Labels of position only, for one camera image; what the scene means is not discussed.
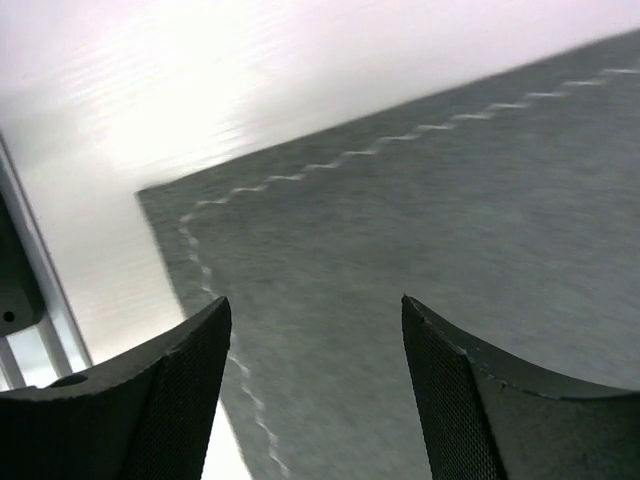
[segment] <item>white stitching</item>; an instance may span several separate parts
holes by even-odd
[[[380,153],[389,143],[392,142],[409,142],[419,139],[423,134],[436,131],[436,130],[454,130],[459,125],[468,120],[490,120],[495,117],[502,110],[512,110],[512,109],[526,109],[531,107],[536,100],[544,99],[544,98],[564,98],[571,95],[573,90],[576,88],[582,87],[597,87],[605,85],[609,82],[612,77],[618,75],[640,75],[640,69],[618,69],[618,68],[605,68],[601,70],[595,77],[588,80],[567,80],[560,84],[560,86],[551,92],[529,92],[520,97],[515,103],[492,103],[485,107],[483,110],[477,113],[466,113],[466,114],[458,114],[453,115],[446,122],[439,125],[417,125],[412,128],[409,132],[400,136],[384,136],[379,137],[371,143],[371,145],[364,150],[350,150],[344,151],[339,154],[333,161],[329,163],[312,163],[305,165],[302,169],[294,174],[294,175],[272,175],[267,177],[261,184],[255,187],[237,187],[230,190],[227,195],[220,197],[216,200],[200,200],[196,202],[189,213],[183,215],[180,218],[180,233],[185,237],[187,243],[189,245],[189,259],[200,269],[201,273],[201,285],[200,288],[210,295],[213,299],[217,298],[219,295],[213,291],[212,288],[212,271],[211,268],[206,266],[199,254],[198,250],[200,247],[200,242],[198,239],[191,233],[188,228],[189,222],[191,222],[195,217],[198,210],[207,205],[224,205],[229,203],[231,199],[244,192],[264,192],[267,190],[271,183],[277,181],[301,181],[305,179],[312,171],[321,170],[321,169],[336,169],[342,166],[344,162],[356,156],[373,156]],[[233,346],[235,345],[237,338],[235,333],[231,334],[232,339],[232,351],[234,350]],[[282,478],[289,479],[291,476],[291,471],[285,465],[285,463],[280,459],[278,454],[278,437],[276,434],[271,431],[271,429],[266,425],[264,421],[264,403],[252,392],[249,383],[251,380],[251,371],[245,366],[237,356],[230,353],[229,359],[235,363],[241,372],[241,388],[247,394],[247,396],[252,400],[254,404],[254,421],[255,423],[262,428],[267,434],[268,442],[269,442],[269,457],[278,464],[280,468],[280,473]]]

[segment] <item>dark gray towel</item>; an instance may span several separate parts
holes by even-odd
[[[607,40],[140,194],[186,312],[231,301],[222,398],[254,478],[429,478],[405,292],[640,386],[639,58]]]

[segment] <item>black object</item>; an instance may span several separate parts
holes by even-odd
[[[48,388],[0,394],[7,480],[200,478],[231,335],[218,299],[122,355]]]
[[[640,394],[525,362],[403,299],[434,480],[640,478]]]
[[[0,195],[0,337],[36,325],[45,313],[40,288]]]

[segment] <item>silver metal bar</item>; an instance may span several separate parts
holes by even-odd
[[[0,337],[0,369],[9,388],[24,388],[27,386],[7,337]]]
[[[35,221],[22,182],[0,133],[0,188],[16,231],[31,263],[49,312],[38,329],[56,372],[72,373],[69,354],[78,355],[85,368],[93,365],[89,350],[75,321],[53,261]],[[60,313],[53,320],[53,312]]]

